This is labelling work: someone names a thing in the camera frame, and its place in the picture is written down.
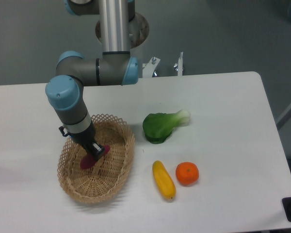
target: yellow squash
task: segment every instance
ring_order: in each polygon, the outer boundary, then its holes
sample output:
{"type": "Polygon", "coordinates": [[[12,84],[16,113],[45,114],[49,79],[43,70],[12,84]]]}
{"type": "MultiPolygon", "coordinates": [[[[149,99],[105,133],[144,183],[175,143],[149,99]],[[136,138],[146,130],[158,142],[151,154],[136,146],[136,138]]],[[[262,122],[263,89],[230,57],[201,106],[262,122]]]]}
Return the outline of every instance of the yellow squash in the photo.
{"type": "Polygon", "coordinates": [[[161,161],[155,161],[152,166],[153,176],[160,193],[166,199],[173,199],[176,187],[161,161]]]}

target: wicker basket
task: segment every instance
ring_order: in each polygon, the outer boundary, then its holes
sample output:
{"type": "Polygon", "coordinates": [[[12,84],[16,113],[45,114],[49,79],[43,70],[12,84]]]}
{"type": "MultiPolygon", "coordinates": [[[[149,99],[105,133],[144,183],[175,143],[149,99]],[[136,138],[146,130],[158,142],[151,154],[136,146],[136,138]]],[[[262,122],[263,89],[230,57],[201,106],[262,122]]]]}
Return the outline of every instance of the wicker basket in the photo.
{"type": "Polygon", "coordinates": [[[96,141],[109,145],[109,153],[91,169],[83,170],[80,162],[86,151],[69,138],[57,169],[63,190],[83,203],[99,203],[114,197],[126,181],[134,155],[135,138],[123,119],[97,115],[92,117],[92,121],[96,128],[96,141]]]}

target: blue joint cap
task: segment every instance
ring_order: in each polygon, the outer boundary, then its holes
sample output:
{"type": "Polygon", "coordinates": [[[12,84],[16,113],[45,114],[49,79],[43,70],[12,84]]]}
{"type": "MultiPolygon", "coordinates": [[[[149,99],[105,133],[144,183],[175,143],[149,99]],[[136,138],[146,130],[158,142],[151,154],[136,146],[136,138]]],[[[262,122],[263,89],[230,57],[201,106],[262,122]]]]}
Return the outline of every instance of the blue joint cap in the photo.
{"type": "Polygon", "coordinates": [[[138,61],[131,57],[122,81],[122,85],[136,84],[138,82],[138,61]]]}
{"type": "Polygon", "coordinates": [[[60,55],[59,59],[58,59],[58,62],[57,62],[57,65],[65,58],[67,57],[80,57],[82,59],[84,59],[84,57],[82,56],[82,54],[80,54],[79,52],[75,52],[75,51],[66,51],[66,52],[63,52],[62,55],[60,55]]]}
{"type": "Polygon", "coordinates": [[[71,14],[73,16],[76,16],[77,14],[74,13],[74,11],[70,8],[68,1],[69,0],[64,0],[64,4],[65,4],[65,7],[66,7],[66,10],[69,12],[69,14],[71,14]]]}
{"type": "Polygon", "coordinates": [[[79,86],[68,75],[52,78],[45,87],[45,93],[52,107],[60,111],[71,109],[80,98],[79,86]]]}

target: green vegetable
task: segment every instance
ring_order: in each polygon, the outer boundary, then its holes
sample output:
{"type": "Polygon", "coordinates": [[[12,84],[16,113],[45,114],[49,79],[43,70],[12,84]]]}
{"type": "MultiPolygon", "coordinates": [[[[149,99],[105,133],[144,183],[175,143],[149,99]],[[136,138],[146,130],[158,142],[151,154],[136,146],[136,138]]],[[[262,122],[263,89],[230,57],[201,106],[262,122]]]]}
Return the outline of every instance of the green vegetable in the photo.
{"type": "Polygon", "coordinates": [[[182,109],[177,113],[149,114],[144,119],[142,127],[146,139],[153,143],[163,143],[172,133],[173,129],[190,121],[190,112],[182,109]]]}

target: toy fruit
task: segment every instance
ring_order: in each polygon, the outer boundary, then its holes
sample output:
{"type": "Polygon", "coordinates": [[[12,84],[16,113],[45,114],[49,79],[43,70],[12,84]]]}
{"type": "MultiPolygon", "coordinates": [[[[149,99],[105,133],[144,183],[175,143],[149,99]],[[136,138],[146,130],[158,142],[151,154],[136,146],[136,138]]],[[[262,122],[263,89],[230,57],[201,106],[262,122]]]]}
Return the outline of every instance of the toy fruit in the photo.
{"type": "MultiPolygon", "coordinates": [[[[104,155],[106,155],[110,150],[110,146],[105,145],[104,148],[105,148],[104,155]]],[[[94,157],[91,154],[86,154],[80,162],[80,167],[81,169],[90,169],[96,164],[96,162],[97,161],[94,159],[94,157]]]]}
{"type": "Polygon", "coordinates": [[[162,196],[171,200],[176,195],[176,187],[161,161],[155,161],[152,166],[153,176],[162,196]]]}
{"type": "Polygon", "coordinates": [[[177,166],[176,177],[180,184],[189,185],[197,181],[199,177],[199,171],[194,163],[184,162],[177,166]]]}

